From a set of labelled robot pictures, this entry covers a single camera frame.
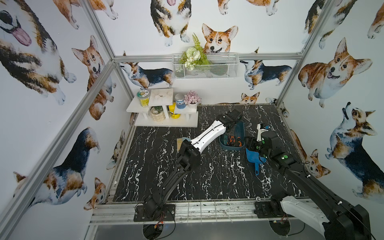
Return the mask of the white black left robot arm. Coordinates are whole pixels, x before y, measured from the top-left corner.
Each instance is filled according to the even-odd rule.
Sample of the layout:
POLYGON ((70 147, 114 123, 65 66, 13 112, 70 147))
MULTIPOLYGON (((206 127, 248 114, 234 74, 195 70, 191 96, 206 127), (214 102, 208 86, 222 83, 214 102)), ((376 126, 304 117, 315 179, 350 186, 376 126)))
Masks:
POLYGON ((199 136, 182 142, 174 170, 159 188, 144 198, 143 208, 146 217, 156 220, 165 215, 164 208, 170 194, 184 176, 201 165, 201 153, 219 136, 232 133, 242 117, 242 113, 238 110, 218 115, 215 121, 199 136))

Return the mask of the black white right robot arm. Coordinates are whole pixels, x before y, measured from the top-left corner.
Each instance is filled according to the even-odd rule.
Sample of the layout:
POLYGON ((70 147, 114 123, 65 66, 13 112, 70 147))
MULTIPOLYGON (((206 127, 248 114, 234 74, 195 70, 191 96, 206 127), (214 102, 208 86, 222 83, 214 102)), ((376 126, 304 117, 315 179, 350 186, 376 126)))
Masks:
POLYGON ((279 138, 262 130, 257 138, 245 138, 246 153, 259 166, 269 163, 282 176, 292 180, 316 204, 316 207, 297 200, 286 191, 270 198, 268 204, 255 204, 259 218, 273 215, 277 218, 295 217, 320 233, 327 240, 372 240, 370 217, 361 205, 345 201, 306 170, 305 164, 295 159, 280 146, 279 138))

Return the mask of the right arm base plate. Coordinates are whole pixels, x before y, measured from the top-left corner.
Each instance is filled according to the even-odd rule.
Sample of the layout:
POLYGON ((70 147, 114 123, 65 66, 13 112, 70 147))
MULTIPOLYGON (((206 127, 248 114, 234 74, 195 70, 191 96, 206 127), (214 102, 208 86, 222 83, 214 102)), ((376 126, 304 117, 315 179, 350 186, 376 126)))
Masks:
POLYGON ((280 202, 276 200, 255 202, 254 213, 258 218, 282 218, 285 215, 280 202))

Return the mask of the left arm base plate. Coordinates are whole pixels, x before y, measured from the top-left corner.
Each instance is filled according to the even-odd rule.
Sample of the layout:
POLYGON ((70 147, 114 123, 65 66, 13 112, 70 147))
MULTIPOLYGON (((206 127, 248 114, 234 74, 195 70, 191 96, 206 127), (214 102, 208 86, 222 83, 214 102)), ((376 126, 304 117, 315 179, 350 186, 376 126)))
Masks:
POLYGON ((149 210, 142 204, 135 207, 134 222, 163 222, 175 219, 176 205, 166 204, 154 211, 149 210))

